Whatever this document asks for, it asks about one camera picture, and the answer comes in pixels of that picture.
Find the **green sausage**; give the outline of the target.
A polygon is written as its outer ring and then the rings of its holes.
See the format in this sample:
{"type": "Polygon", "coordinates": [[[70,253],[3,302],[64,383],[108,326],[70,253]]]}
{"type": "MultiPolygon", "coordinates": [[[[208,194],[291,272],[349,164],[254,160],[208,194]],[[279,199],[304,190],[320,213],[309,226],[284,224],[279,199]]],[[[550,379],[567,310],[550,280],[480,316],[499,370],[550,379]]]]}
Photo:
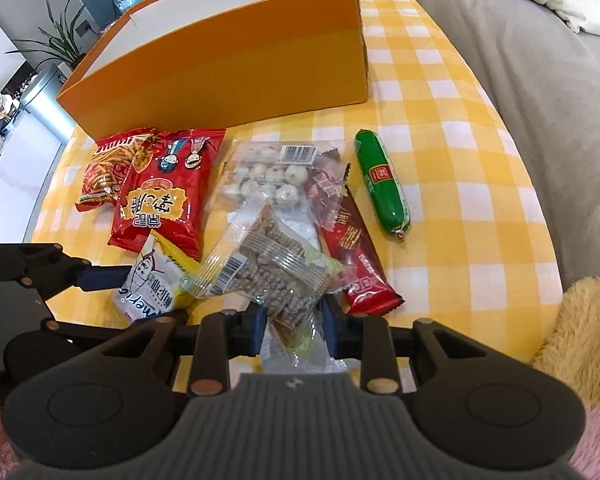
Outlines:
{"type": "Polygon", "coordinates": [[[400,242],[411,226],[411,214],[385,145],[376,132],[358,130],[355,154],[363,181],[384,231],[400,242]]]}

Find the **white yellow snack packet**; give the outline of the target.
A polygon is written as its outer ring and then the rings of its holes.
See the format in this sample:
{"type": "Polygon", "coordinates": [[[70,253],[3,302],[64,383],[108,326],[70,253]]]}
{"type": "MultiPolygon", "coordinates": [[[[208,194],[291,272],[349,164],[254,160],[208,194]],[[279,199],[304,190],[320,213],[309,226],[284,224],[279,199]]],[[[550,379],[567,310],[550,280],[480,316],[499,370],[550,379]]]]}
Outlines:
{"type": "Polygon", "coordinates": [[[114,295],[114,305],[131,323],[187,309],[195,300],[188,290],[189,282],[199,267],[199,262],[151,230],[114,295]]]}

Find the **yellow checkered tablecloth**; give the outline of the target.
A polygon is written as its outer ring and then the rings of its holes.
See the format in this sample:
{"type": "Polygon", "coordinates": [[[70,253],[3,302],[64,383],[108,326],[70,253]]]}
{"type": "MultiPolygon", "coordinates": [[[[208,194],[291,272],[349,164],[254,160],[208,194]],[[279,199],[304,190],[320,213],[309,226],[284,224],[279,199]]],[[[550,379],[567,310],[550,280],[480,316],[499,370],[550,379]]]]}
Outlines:
{"type": "MultiPolygon", "coordinates": [[[[367,54],[365,102],[223,129],[202,210],[204,261],[228,225],[208,208],[235,141],[342,141],[347,186],[389,284],[403,304],[394,326],[433,320],[529,361],[550,333],[562,298],[554,248],[513,138],[451,41],[415,0],[360,0],[367,54]],[[402,188],[411,226],[403,242],[381,227],[355,154],[358,130],[376,132],[402,188]]],[[[100,266],[138,252],[109,244],[116,205],[76,210],[96,142],[78,124],[50,182],[33,238],[100,266]]],[[[196,298],[193,320],[245,307],[229,294],[196,298]]]]}

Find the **clear bag of white balls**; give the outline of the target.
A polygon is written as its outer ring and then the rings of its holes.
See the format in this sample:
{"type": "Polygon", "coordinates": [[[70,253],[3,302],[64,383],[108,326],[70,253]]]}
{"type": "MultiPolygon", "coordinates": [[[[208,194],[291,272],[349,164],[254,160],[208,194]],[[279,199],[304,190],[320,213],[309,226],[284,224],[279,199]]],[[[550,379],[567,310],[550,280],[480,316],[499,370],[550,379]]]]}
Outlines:
{"type": "Polygon", "coordinates": [[[342,141],[235,141],[228,149],[208,208],[234,214],[268,204],[309,240],[336,224],[349,163],[342,141]]]}

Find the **silver trash can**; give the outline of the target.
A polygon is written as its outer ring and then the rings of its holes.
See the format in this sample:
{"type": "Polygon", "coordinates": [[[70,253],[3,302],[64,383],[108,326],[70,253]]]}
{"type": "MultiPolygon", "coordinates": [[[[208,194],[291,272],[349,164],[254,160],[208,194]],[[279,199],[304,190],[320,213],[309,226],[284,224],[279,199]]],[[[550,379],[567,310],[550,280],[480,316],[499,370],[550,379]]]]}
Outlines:
{"type": "Polygon", "coordinates": [[[67,77],[55,64],[36,74],[20,98],[23,108],[32,114],[62,143],[67,144],[76,123],[57,101],[67,77]]]}

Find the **red cartoon snack bag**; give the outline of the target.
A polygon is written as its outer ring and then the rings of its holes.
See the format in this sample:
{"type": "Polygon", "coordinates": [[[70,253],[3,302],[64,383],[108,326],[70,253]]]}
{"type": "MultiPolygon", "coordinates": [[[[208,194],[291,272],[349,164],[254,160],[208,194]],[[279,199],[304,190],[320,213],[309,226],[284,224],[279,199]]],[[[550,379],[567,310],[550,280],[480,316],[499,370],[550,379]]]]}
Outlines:
{"type": "Polygon", "coordinates": [[[202,210],[224,136],[223,129],[160,131],[148,136],[123,180],[109,244],[139,252],[155,231],[198,259],[202,210]]]}

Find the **Mimi stick snack bag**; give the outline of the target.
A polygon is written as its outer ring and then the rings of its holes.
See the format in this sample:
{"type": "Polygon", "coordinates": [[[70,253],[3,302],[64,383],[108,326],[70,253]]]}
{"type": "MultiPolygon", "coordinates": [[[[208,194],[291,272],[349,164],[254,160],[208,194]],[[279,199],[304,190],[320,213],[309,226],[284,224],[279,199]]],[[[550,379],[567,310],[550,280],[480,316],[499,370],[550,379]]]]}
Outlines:
{"type": "Polygon", "coordinates": [[[154,128],[136,128],[98,140],[84,171],[76,210],[85,212],[103,204],[115,205],[136,152],[154,133],[154,128]]]}

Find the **dark red chocolate wafer bar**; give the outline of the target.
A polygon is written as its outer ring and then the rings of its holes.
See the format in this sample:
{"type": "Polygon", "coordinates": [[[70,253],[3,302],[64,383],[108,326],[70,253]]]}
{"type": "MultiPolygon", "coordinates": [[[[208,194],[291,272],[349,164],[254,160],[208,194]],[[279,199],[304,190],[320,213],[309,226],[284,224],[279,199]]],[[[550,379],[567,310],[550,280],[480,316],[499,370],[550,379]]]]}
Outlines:
{"type": "Polygon", "coordinates": [[[347,267],[343,296],[350,314],[385,315],[402,306],[389,284],[370,232],[349,188],[349,165],[336,148],[320,151],[308,169],[304,192],[327,252],[347,267]]]}

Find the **orange cardboard box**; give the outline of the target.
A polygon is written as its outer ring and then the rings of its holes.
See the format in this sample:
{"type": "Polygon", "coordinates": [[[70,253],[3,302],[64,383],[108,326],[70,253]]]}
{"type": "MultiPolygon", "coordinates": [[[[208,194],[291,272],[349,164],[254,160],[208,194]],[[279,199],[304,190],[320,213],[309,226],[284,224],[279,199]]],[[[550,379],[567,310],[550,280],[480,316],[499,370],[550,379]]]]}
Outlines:
{"type": "Polygon", "coordinates": [[[234,127],[369,93],[360,0],[143,0],[57,99],[99,140],[136,127],[234,127]]]}

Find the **green potted plant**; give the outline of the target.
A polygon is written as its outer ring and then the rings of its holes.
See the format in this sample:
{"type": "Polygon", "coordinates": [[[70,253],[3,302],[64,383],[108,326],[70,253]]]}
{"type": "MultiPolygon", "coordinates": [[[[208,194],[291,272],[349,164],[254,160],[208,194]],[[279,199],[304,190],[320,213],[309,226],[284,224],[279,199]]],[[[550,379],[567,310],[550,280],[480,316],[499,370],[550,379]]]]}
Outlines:
{"type": "Polygon", "coordinates": [[[37,72],[48,63],[65,63],[70,70],[74,70],[85,58],[86,53],[76,41],[76,28],[86,9],[82,3],[73,16],[69,16],[69,9],[73,0],[67,0],[64,8],[55,13],[50,0],[45,0],[47,18],[50,21],[50,30],[38,27],[42,39],[13,39],[14,48],[6,54],[35,54],[40,57],[33,65],[37,72]]]}

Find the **grey sofa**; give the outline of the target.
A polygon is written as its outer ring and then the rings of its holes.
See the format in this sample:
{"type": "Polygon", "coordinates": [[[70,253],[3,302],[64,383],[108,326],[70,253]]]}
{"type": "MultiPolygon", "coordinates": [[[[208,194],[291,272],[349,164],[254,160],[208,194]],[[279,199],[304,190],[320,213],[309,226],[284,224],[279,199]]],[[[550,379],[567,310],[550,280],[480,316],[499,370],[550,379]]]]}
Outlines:
{"type": "Polygon", "coordinates": [[[532,0],[417,0],[503,118],[566,286],[600,276],[600,36],[532,0]]]}

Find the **yellow plush toy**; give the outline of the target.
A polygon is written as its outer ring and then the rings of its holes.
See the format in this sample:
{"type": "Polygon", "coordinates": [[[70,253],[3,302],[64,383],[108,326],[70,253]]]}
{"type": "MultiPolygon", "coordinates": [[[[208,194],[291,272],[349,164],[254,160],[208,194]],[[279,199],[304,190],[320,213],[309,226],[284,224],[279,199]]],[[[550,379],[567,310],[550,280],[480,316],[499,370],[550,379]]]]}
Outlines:
{"type": "Polygon", "coordinates": [[[582,278],[565,292],[553,331],[531,364],[600,408],[600,278],[582,278]]]}

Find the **clear bag of brown nuts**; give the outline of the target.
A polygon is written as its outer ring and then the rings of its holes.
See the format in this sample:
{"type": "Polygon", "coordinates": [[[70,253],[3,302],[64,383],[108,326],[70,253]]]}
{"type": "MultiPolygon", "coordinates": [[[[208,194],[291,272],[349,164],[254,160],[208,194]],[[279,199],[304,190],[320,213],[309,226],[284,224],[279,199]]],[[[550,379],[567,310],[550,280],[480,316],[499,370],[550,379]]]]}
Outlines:
{"type": "Polygon", "coordinates": [[[196,298],[239,294],[266,314],[262,368],[266,372],[338,373],[347,363],[328,355],[318,303],[353,284],[354,266],[300,236],[259,195],[228,215],[228,225],[190,278],[196,298]]]}

